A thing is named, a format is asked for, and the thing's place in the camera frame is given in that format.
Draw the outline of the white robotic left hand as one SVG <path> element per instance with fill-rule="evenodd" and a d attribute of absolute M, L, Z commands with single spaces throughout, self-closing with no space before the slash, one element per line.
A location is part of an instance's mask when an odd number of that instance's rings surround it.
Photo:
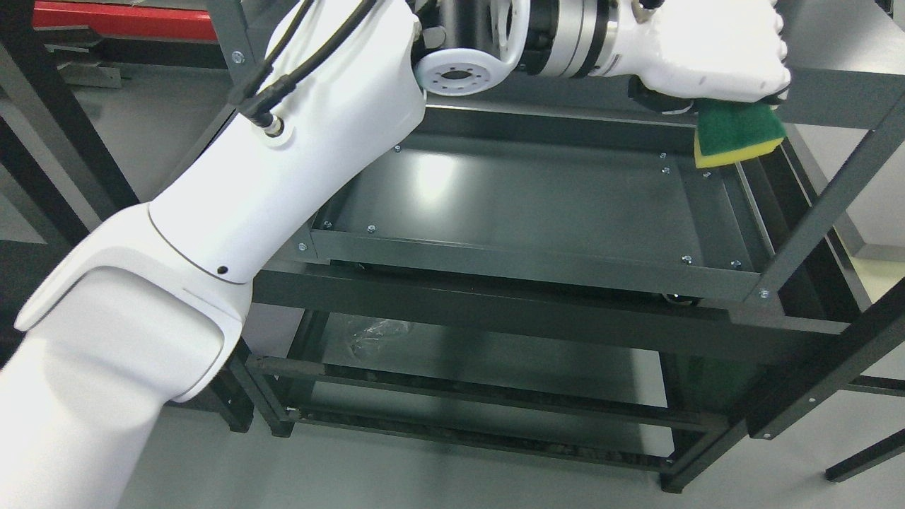
<path fill-rule="evenodd" d="M 635 76 L 663 95 L 756 103 L 791 74 L 773 1 L 619 1 L 592 77 Z"/>

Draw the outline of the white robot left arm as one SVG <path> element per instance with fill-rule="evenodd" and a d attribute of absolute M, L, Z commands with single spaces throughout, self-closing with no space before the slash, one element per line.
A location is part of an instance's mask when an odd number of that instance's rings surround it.
<path fill-rule="evenodd" d="M 237 117 L 155 199 L 106 219 L 26 300 L 2 368 L 2 506 L 114 508 L 167 402 L 238 344 L 252 280 L 421 123 L 404 1 L 303 1 Z"/>

